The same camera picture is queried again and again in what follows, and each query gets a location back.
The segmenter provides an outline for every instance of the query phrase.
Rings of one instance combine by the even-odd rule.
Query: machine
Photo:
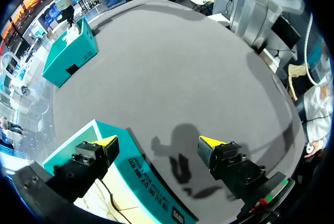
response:
[[[221,179],[245,205],[234,223],[269,223],[277,219],[276,208],[294,186],[278,172],[268,179],[266,168],[239,152],[235,142],[224,143],[200,136],[198,154],[212,176]],[[26,206],[42,223],[116,223],[90,214],[75,205],[96,179],[102,179],[120,148],[116,135],[96,142],[82,142],[63,165],[53,167],[51,176],[36,162],[20,169],[13,184]]]
[[[233,0],[231,31],[261,52],[272,26],[284,11],[301,14],[303,0]]]

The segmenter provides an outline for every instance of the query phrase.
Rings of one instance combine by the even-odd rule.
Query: teal cardboard box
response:
[[[57,87],[74,74],[84,63],[98,53],[92,29],[85,18],[81,18],[77,25],[79,36],[66,46],[64,32],[52,45],[46,59],[42,76]]]
[[[185,209],[184,205],[180,205],[181,201],[164,186],[166,183],[157,176],[156,170],[151,169],[127,129],[92,120],[50,154],[43,161],[43,167],[53,175],[54,166],[61,166],[71,159],[72,154],[76,153],[77,145],[84,141],[94,142],[113,135],[118,136],[120,153],[110,169],[118,171],[121,179],[119,182],[133,193],[138,206],[152,222],[196,224],[197,218]]]

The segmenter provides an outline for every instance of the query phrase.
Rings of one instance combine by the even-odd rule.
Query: person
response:
[[[23,128],[20,125],[17,125],[17,124],[14,124],[14,123],[8,121],[8,119],[6,117],[2,116],[0,118],[0,123],[1,123],[1,126],[4,130],[9,130],[9,131],[12,131],[14,133],[18,133],[18,134],[22,135]]]
[[[320,84],[325,84],[328,80],[329,83],[311,87],[294,103],[302,121],[306,139],[305,146],[307,143],[313,146],[313,151],[306,154],[304,158],[311,157],[324,149],[330,138],[333,116],[333,81],[331,63],[328,55],[324,54],[324,49],[321,61],[327,75],[322,78]]]

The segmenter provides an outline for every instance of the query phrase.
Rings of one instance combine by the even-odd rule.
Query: person in white coat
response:
[[[296,109],[302,120],[302,125],[307,143],[313,146],[313,151],[305,155],[308,158],[329,142],[333,116],[333,81],[330,60],[326,54],[321,56],[321,62],[327,75],[320,84],[329,83],[324,86],[313,86],[295,102]]]

